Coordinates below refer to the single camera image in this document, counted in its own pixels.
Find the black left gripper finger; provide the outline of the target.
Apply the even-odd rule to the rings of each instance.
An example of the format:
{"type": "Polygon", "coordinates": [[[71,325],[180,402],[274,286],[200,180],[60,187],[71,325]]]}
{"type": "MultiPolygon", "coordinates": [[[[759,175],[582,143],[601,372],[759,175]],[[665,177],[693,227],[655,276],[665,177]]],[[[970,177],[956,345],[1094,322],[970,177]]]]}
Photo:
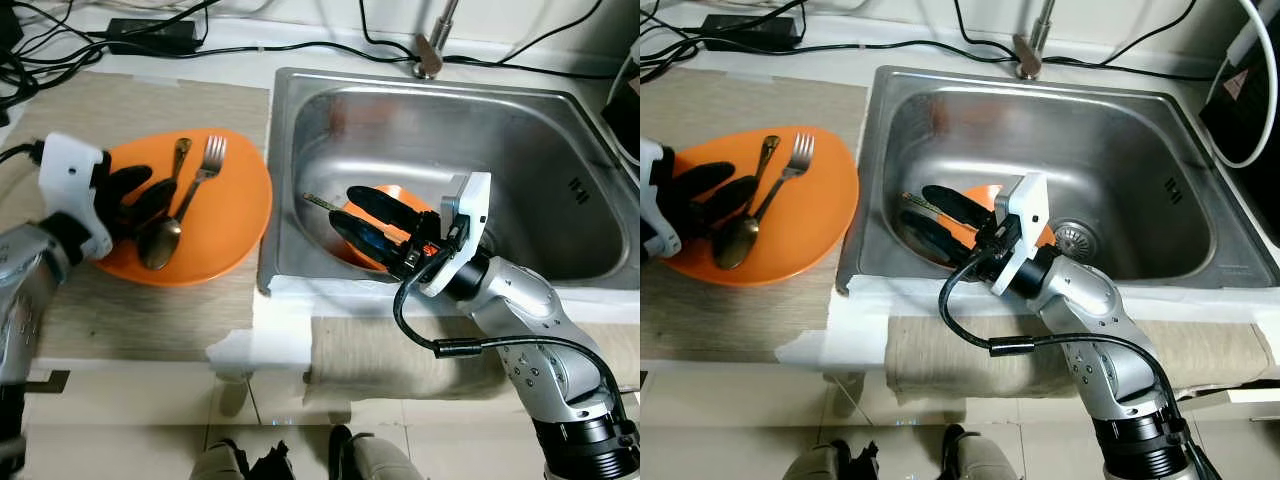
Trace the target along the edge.
{"type": "Polygon", "coordinates": [[[125,196],[150,180],[152,173],[151,166],[133,165],[109,174],[102,183],[102,205],[119,206],[125,196]]]}
{"type": "Polygon", "coordinates": [[[122,207],[122,236],[132,237],[147,221],[168,211],[177,192],[177,180],[168,178],[143,189],[133,204],[122,207]]]}
{"type": "Polygon", "coordinates": [[[675,193],[681,198],[695,198],[721,186],[736,173],[732,163],[704,163],[675,177],[675,193]]]}
{"type": "Polygon", "coordinates": [[[701,205],[701,233],[709,236],[719,223],[740,212],[754,200],[759,183],[756,175],[744,175],[716,189],[701,205]]]}

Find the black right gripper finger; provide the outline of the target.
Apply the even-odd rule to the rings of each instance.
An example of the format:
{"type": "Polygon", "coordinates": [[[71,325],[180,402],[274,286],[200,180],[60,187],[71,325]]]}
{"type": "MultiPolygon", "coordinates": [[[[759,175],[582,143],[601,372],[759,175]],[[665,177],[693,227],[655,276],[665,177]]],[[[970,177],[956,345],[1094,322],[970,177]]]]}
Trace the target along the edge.
{"type": "Polygon", "coordinates": [[[924,186],[922,193],[925,201],[963,225],[973,227],[978,230],[993,229],[997,225],[992,210],[955,189],[945,186],[924,186]]]}
{"type": "Polygon", "coordinates": [[[908,212],[908,229],[920,244],[934,252],[943,265],[960,266],[977,253],[973,247],[956,239],[948,229],[919,212],[908,212]]]}
{"type": "Polygon", "coordinates": [[[402,186],[352,186],[346,191],[346,211],[392,239],[424,233],[438,237],[438,212],[402,186]]]}
{"type": "Polygon", "coordinates": [[[412,210],[366,211],[371,219],[346,210],[330,211],[330,227],[357,252],[384,269],[412,269],[413,253],[408,239],[396,239],[388,230],[413,233],[412,210]]]}

